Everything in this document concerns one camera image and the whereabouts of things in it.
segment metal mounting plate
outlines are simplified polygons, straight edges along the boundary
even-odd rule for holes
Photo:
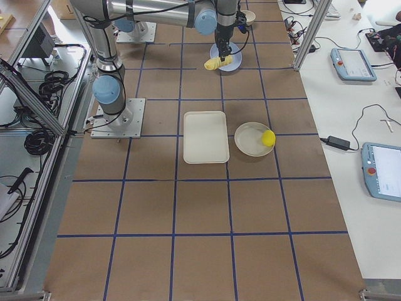
[[[94,127],[104,125],[97,129],[93,129],[90,136],[94,139],[115,139],[115,138],[140,138],[143,122],[143,112],[145,111],[145,99],[144,98],[128,98],[127,108],[133,113],[133,120],[130,124],[124,127],[121,131],[111,129],[106,124],[105,119],[96,119],[93,124]],[[103,114],[102,108],[99,106],[96,112],[97,115]]]
[[[116,40],[117,44],[153,43],[156,35],[156,23],[146,22],[146,24],[148,25],[148,32],[137,39],[120,31]]]

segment round plate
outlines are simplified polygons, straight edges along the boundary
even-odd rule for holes
[[[234,134],[234,140],[241,152],[253,157],[261,157],[269,154],[273,147],[267,147],[262,143],[261,137],[269,128],[259,122],[247,122],[242,124]]]
[[[239,50],[238,46],[235,45],[233,42],[230,42],[230,47],[233,53],[237,52]],[[219,56],[219,50],[217,49],[216,44],[213,44],[211,51],[210,51],[210,56],[211,58],[215,58]],[[222,71],[234,71],[238,69],[239,65],[242,62],[242,53],[239,52],[236,55],[232,56],[232,63],[228,64],[227,66],[220,67],[219,69]]]

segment white tray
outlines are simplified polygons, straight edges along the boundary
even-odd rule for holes
[[[189,164],[225,163],[229,158],[224,112],[185,113],[184,161]]]

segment tablet screen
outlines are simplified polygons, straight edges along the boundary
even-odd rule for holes
[[[401,150],[372,146],[375,157],[378,193],[401,197]]]
[[[345,71],[352,77],[371,77],[362,54],[355,50],[338,50],[341,60],[344,62]]]

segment white plate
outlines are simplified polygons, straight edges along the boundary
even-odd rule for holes
[[[238,46],[235,45],[233,42],[230,42],[230,47],[233,53],[237,52],[239,50]],[[219,50],[217,49],[216,44],[213,44],[211,51],[210,51],[210,56],[211,58],[215,58],[219,56]],[[236,55],[232,56],[232,63],[228,64],[227,66],[220,67],[219,69],[222,71],[234,71],[238,69],[238,67],[241,65],[242,62],[242,53],[239,52]]]
[[[238,127],[234,134],[234,140],[241,152],[253,157],[261,157],[269,154],[273,147],[267,147],[262,143],[262,135],[269,128],[259,122],[247,122]]]
[[[189,164],[225,163],[229,158],[224,112],[185,113],[184,161]]]

